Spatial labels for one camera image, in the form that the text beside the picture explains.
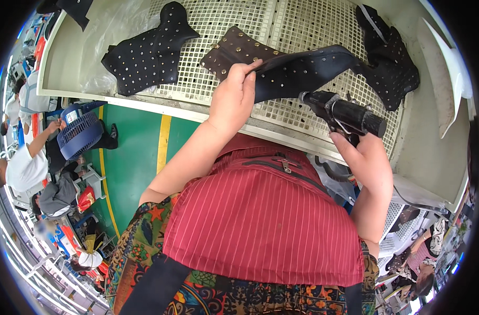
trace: white workbench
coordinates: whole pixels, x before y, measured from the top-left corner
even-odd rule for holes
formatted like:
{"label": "white workbench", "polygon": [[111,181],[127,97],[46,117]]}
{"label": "white workbench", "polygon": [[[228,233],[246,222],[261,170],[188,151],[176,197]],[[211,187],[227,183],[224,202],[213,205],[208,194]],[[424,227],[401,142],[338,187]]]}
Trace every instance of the white workbench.
{"label": "white workbench", "polygon": [[[154,16],[158,15],[167,2],[169,1],[133,0],[130,3],[139,4],[140,8],[145,7],[146,15]],[[161,85],[155,91],[143,91],[130,97],[123,97],[111,90],[86,93],[82,89],[83,84],[81,85],[86,70],[81,65],[89,64],[95,58],[94,49],[87,45],[103,47],[103,55],[108,45],[116,45],[127,38],[117,38],[121,37],[117,31],[112,34],[112,30],[118,27],[116,24],[121,24],[121,19],[125,19],[125,16],[112,15],[111,19],[105,20],[105,9],[118,8],[124,1],[95,0],[86,15],[90,22],[84,32],[66,13],[62,12],[59,16],[42,55],[37,93],[105,100],[109,104],[203,122],[208,117],[211,95],[218,81],[201,68],[198,62],[208,52],[210,45],[235,24],[256,40],[284,52],[293,53],[307,47],[340,44],[342,41],[343,46],[365,59],[361,31],[356,29],[354,20],[355,4],[345,0],[258,0],[255,4],[236,0],[220,3],[214,0],[179,2],[186,8],[189,23],[201,38],[192,39],[183,45],[178,83]],[[437,200],[447,201],[448,208],[454,211],[462,198],[468,178],[468,112],[463,101],[457,120],[445,137],[439,138],[434,92],[416,39],[418,18],[424,17],[442,33],[417,0],[368,0],[363,3],[377,9],[387,24],[394,25],[399,30],[419,69],[421,84],[417,90],[407,95],[396,112],[384,111],[379,98],[364,83],[363,78],[341,74],[324,88],[341,94],[351,90],[352,96],[358,101],[372,102],[376,114],[387,119],[388,130],[383,142],[394,173],[431,192]],[[137,18],[139,17],[133,17],[133,23],[136,23]],[[313,37],[320,30],[320,25],[324,30],[320,33],[321,38]],[[339,37],[341,30],[344,30],[342,38]],[[103,43],[101,40],[91,43],[90,36],[98,36],[103,32]],[[251,118],[240,132],[343,163],[342,157],[328,138],[327,126],[307,106],[298,105],[296,100],[287,99],[256,104]]]}

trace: blue fan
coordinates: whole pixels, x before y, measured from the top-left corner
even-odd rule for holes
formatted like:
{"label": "blue fan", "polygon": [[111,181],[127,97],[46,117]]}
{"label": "blue fan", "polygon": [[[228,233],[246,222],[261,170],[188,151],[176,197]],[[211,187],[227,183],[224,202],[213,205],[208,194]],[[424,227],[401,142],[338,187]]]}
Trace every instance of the blue fan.
{"label": "blue fan", "polygon": [[83,113],[80,104],[72,104],[61,113],[66,122],[57,136],[61,154],[66,160],[75,160],[99,141],[103,126],[96,113]]}

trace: gray jacket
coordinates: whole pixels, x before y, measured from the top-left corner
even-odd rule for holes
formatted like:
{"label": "gray jacket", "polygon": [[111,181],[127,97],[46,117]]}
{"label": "gray jacket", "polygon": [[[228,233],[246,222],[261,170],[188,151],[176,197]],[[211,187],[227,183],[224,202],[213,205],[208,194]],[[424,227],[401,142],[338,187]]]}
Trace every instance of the gray jacket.
{"label": "gray jacket", "polygon": [[69,172],[61,173],[57,184],[50,182],[40,196],[40,210],[47,216],[54,214],[75,200],[77,191],[73,186],[73,180]]}

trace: plastic bag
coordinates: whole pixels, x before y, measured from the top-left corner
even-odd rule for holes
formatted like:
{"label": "plastic bag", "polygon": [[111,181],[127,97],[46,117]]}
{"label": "plastic bag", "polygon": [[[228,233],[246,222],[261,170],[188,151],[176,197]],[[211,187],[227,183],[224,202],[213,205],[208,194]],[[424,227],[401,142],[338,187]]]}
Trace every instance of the plastic bag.
{"label": "plastic bag", "polygon": [[83,93],[113,96],[117,91],[117,80],[108,72],[101,60],[108,46],[132,38],[160,24],[160,10],[167,3],[151,0],[121,2],[104,1],[99,12],[92,17],[84,30],[85,41],[79,70],[80,90]]}
{"label": "plastic bag", "polygon": [[87,186],[79,197],[79,204],[77,206],[79,213],[84,213],[95,201],[94,190],[91,186]]}
{"label": "plastic bag", "polygon": [[[320,180],[322,184],[327,188],[327,190],[335,192],[337,195],[341,196],[344,200],[348,201],[351,205],[355,203],[355,190],[354,186],[351,182],[338,182],[330,178],[327,173],[325,172],[322,166],[318,166],[314,161],[315,155],[308,154],[307,158],[311,162],[311,165],[317,170],[318,176],[320,176]],[[327,162],[332,170],[337,171],[341,174],[347,174],[348,169],[344,165],[338,164],[331,160],[326,160],[322,157],[319,158],[320,163]]]}

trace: green floor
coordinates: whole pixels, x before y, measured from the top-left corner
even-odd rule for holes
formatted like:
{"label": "green floor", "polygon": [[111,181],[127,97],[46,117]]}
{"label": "green floor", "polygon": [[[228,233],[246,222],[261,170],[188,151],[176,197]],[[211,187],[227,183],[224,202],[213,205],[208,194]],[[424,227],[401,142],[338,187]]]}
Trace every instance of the green floor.
{"label": "green floor", "polygon": [[[103,120],[110,131],[112,123],[118,128],[118,148],[103,150],[108,195],[117,228],[122,234],[133,217],[140,195],[154,178],[157,170],[157,151],[161,114],[105,105]],[[169,131],[167,161],[184,145],[198,123],[172,117]],[[99,150],[84,154],[87,163],[101,173]],[[109,236],[115,235],[106,200],[97,200],[91,209]]]}

